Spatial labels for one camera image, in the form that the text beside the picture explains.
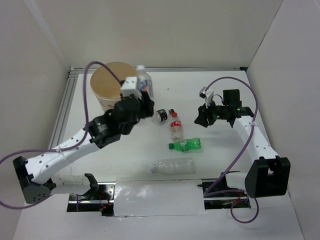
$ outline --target white wall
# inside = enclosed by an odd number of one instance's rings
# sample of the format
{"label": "white wall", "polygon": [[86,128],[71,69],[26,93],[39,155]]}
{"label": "white wall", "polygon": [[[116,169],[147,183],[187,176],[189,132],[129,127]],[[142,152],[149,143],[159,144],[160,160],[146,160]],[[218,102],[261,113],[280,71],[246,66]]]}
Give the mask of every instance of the white wall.
{"label": "white wall", "polygon": [[306,240],[319,239],[320,0],[284,0],[248,69]]}
{"label": "white wall", "polygon": [[[13,151],[48,146],[68,73],[23,0],[0,2],[0,33],[2,158]],[[22,206],[12,160],[0,166],[0,199]],[[20,213],[0,206],[1,240],[13,238]]]}
{"label": "white wall", "polygon": [[282,0],[36,0],[72,67],[248,67]]}

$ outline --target green plastic bottle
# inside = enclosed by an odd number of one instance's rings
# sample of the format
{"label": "green plastic bottle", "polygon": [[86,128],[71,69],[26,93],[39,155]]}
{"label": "green plastic bottle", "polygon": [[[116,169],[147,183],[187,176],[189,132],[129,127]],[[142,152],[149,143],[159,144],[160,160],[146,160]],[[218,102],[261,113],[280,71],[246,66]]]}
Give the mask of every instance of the green plastic bottle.
{"label": "green plastic bottle", "polygon": [[180,152],[186,152],[191,149],[200,149],[201,142],[199,137],[195,137],[192,139],[185,139],[182,141],[177,141],[175,143],[169,143],[169,149],[175,149]]}

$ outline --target white bottle cap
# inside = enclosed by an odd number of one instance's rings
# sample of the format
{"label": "white bottle cap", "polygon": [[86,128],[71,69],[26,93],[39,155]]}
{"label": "white bottle cap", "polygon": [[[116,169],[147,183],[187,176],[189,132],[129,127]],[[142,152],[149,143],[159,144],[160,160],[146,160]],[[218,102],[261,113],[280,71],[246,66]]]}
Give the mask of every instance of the white bottle cap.
{"label": "white bottle cap", "polygon": [[136,69],[137,70],[144,70],[146,67],[144,65],[137,65]]}

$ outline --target clear plastic bottle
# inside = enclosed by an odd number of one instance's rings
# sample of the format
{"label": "clear plastic bottle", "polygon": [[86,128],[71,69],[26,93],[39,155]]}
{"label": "clear plastic bottle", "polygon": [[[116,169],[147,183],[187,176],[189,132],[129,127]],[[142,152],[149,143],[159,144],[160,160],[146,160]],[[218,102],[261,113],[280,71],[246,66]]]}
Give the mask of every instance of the clear plastic bottle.
{"label": "clear plastic bottle", "polygon": [[171,116],[172,119],[170,121],[170,132],[172,141],[175,143],[184,139],[184,132],[178,114],[176,112],[173,112]]}
{"label": "clear plastic bottle", "polygon": [[152,86],[151,76],[146,73],[146,68],[144,65],[136,66],[137,77],[140,80],[140,91],[146,91],[149,94],[150,99],[154,98],[154,90]]}
{"label": "clear plastic bottle", "polygon": [[192,158],[172,158],[164,159],[149,167],[152,173],[161,173],[164,175],[194,174]]}
{"label": "clear plastic bottle", "polygon": [[174,112],[173,109],[160,109],[153,114],[153,121],[155,123],[164,122],[168,119],[169,116]]}

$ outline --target water bottle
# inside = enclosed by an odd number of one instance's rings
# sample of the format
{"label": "water bottle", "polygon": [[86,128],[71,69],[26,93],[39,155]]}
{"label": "water bottle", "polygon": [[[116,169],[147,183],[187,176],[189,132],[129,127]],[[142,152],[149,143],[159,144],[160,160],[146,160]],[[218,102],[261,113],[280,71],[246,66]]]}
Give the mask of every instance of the water bottle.
{"label": "water bottle", "polygon": [[144,65],[136,66],[137,77],[140,80],[140,89],[139,91],[148,92],[150,99],[154,98],[154,91],[152,86],[151,76],[146,73],[146,68]]}
{"label": "water bottle", "polygon": [[181,125],[180,118],[176,112],[171,114],[172,119],[170,121],[170,132],[173,142],[181,141],[184,139],[184,133]]}
{"label": "water bottle", "polygon": [[160,109],[153,114],[153,121],[156,123],[164,122],[168,119],[169,116],[174,112],[173,109]]}
{"label": "water bottle", "polygon": [[164,175],[180,175],[195,173],[192,158],[173,158],[161,160],[156,164],[150,165],[152,173]]}
{"label": "water bottle", "polygon": [[199,137],[195,137],[192,139],[185,139],[182,141],[177,141],[175,143],[169,143],[169,149],[175,149],[180,152],[186,152],[191,149],[200,149],[201,142]]}

